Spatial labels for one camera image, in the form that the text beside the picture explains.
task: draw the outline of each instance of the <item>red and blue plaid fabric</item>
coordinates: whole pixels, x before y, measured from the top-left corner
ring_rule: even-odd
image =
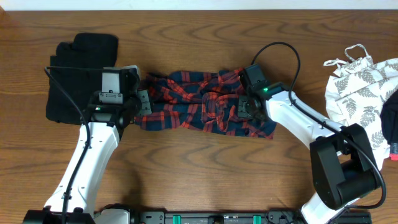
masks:
[[[142,87],[152,98],[153,113],[135,117],[135,124],[148,131],[181,126],[230,136],[272,139],[275,122],[238,118],[238,98],[244,95],[240,71],[175,72],[168,77],[148,74]]]

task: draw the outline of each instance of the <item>white wall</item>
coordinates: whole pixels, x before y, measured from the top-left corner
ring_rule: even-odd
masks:
[[[398,9],[398,0],[0,0],[15,10]]]

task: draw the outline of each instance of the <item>plaid cloth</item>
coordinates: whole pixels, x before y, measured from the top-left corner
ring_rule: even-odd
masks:
[[[272,139],[276,123],[240,119],[238,97],[244,95],[238,73],[175,72],[168,77],[148,74],[142,82],[154,102],[153,113],[136,116],[141,129],[158,131],[179,126],[230,136]]]

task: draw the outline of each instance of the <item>cable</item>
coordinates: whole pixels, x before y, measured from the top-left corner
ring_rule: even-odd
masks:
[[[257,57],[259,56],[259,54],[265,50],[266,48],[272,46],[272,45],[285,45],[288,46],[290,49],[293,50],[294,54],[297,57],[297,71],[295,73],[294,79],[292,81],[292,84],[290,85],[289,88],[289,100],[292,103],[292,105],[294,105],[299,111],[301,111],[303,114],[307,115],[309,118],[313,119],[314,121],[316,121],[318,124],[322,125],[323,127],[327,128],[328,130],[330,130],[331,132],[341,136],[349,145],[353,146],[360,154],[362,154],[364,156],[364,158],[370,163],[370,165],[372,166],[374,172],[376,173],[377,178],[380,180],[380,185],[381,185],[381,198],[380,201],[374,205],[347,205],[346,208],[357,208],[357,209],[374,209],[377,207],[380,207],[384,201],[386,200],[386,195],[387,195],[387,189],[386,189],[386,183],[383,179],[383,176],[381,175],[379,169],[377,168],[377,165],[375,165],[373,163],[373,161],[369,158],[369,156],[362,150],[362,148],[357,145],[355,142],[353,142],[348,136],[345,136],[343,133],[333,129],[331,126],[326,124],[326,121],[322,122],[319,119],[317,119],[316,117],[312,116],[310,113],[308,113],[307,111],[305,111],[303,108],[301,108],[296,101],[293,99],[292,97],[292,92],[293,92],[293,87],[297,81],[297,77],[299,76],[299,72],[300,72],[300,66],[301,66],[301,61],[300,61],[300,56],[299,53],[297,52],[297,50],[291,46],[288,43],[285,42],[273,42],[271,44],[266,45],[265,47],[263,47],[260,51],[258,51],[258,53],[254,56],[253,61],[251,62],[251,65],[253,65],[256,62]]]
[[[95,68],[70,68],[70,67],[55,67],[55,66],[50,66],[50,67],[45,67],[44,68],[44,72],[46,73],[46,75],[49,77],[50,81],[53,82],[55,84],[55,86],[63,93],[63,95],[70,101],[70,103],[75,107],[75,109],[77,110],[77,112],[79,112],[81,119],[83,120],[83,125],[86,127],[86,132],[87,132],[87,140],[85,143],[85,147],[83,149],[83,152],[81,153],[81,156],[78,160],[78,162],[76,163],[76,167],[72,172],[72,175],[70,176],[69,179],[69,183],[67,186],[67,190],[66,192],[63,194],[63,205],[62,205],[62,224],[66,224],[66,219],[67,219],[67,208],[68,208],[68,201],[69,201],[69,197],[70,197],[70,190],[72,188],[73,185],[73,181],[75,180],[75,177],[77,175],[77,172],[80,168],[81,163],[83,162],[83,159],[87,153],[87,150],[90,146],[90,127],[88,126],[87,120],[86,118],[83,116],[83,112],[81,112],[81,110],[79,109],[79,107],[77,106],[77,104],[75,103],[75,101],[72,99],[72,97],[68,94],[68,92],[61,86],[61,84],[59,84],[58,81],[56,81],[56,79],[54,79],[54,77],[51,75],[51,73],[49,72],[49,68],[62,68],[62,69],[77,69],[77,70],[102,70],[102,69],[95,69]]]

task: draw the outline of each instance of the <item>black cloth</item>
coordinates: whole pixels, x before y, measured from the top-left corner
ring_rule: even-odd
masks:
[[[118,38],[109,34],[77,34],[73,43],[58,45],[56,56],[51,56],[51,66],[76,68],[113,67],[118,54]],[[101,90],[101,71],[52,69],[52,76],[85,109],[91,94]],[[80,115],[61,91],[50,82],[46,117],[51,121],[67,124],[81,124]]]
[[[380,114],[381,130],[388,144],[398,142],[398,91],[384,103]]]

